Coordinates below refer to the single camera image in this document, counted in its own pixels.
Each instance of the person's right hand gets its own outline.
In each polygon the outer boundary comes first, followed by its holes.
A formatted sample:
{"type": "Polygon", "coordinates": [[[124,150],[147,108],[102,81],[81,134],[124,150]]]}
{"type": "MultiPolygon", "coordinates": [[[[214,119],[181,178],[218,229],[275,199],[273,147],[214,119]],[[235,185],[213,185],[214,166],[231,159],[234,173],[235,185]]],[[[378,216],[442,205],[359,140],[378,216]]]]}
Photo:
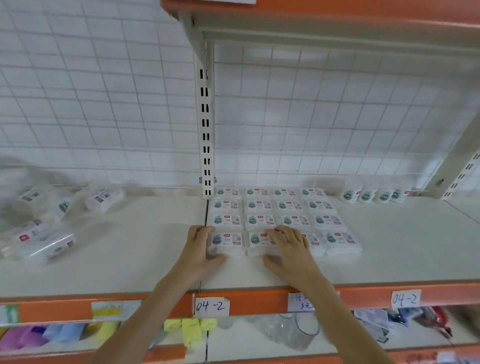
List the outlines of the person's right hand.
{"type": "Polygon", "coordinates": [[[264,255],[265,267],[281,280],[307,295],[319,279],[324,279],[310,253],[307,239],[303,238],[297,229],[283,225],[265,232],[278,246],[282,256],[282,262],[279,263],[274,257],[264,255]]]}

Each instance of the grid back panel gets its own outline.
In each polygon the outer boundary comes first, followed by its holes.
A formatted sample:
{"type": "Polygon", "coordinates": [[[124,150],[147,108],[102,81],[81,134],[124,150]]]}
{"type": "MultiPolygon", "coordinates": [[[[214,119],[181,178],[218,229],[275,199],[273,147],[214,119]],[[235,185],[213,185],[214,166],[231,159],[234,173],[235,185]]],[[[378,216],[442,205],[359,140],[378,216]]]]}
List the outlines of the grid back panel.
{"type": "Polygon", "coordinates": [[[215,61],[221,183],[402,174],[422,190],[480,109],[479,61],[235,44],[215,61]]]}
{"type": "Polygon", "coordinates": [[[198,185],[193,52],[158,0],[0,0],[0,163],[198,185]]]}

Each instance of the person's left hand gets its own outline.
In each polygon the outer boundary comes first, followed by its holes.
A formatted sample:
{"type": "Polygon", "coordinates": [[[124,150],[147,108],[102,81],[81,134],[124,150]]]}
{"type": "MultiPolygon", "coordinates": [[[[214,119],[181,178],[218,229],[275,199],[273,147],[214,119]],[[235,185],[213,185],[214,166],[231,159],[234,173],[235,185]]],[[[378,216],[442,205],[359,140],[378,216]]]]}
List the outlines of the person's left hand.
{"type": "Polygon", "coordinates": [[[215,227],[203,225],[193,225],[188,230],[185,247],[171,271],[181,275],[189,285],[198,283],[227,260],[224,254],[211,259],[206,257],[208,233],[214,231],[215,227]]]}

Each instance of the hand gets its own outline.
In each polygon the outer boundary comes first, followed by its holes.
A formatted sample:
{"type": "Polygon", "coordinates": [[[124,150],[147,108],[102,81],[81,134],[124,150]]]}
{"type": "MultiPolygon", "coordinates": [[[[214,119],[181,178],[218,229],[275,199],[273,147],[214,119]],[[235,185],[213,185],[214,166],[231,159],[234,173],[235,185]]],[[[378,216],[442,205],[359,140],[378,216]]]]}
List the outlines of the hand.
{"type": "Polygon", "coordinates": [[[189,286],[198,283],[207,273],[227,260],[227,256],[223,254],[212,259],[206,258],[208,233],[213,231],[213,226],[190,226],[185,247],[170,271],[180,275],[189,286]]]}
{"type": "Polygon", "coordinates": [[[303,238],[297,229],[283,225],[265,232],[277,244],[282,256],[282,262],[279,263],[274,257],[264,255],[265,267],[281,280],[308,295],[318,280],[325,278],[310,253],[307,239],[303,238]]]}

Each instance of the green and white label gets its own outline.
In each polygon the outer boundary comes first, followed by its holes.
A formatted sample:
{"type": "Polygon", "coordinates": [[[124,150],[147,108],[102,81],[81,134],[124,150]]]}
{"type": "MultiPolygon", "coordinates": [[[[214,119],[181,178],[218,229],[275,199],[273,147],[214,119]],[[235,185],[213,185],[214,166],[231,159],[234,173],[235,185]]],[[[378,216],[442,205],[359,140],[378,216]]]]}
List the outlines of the green and white label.
{"type": "Polygon", "coordinates": [[[18,305],[8,304],[0,305],[0,326],[10,326],[20,324],[20,315],[18,305]]]}

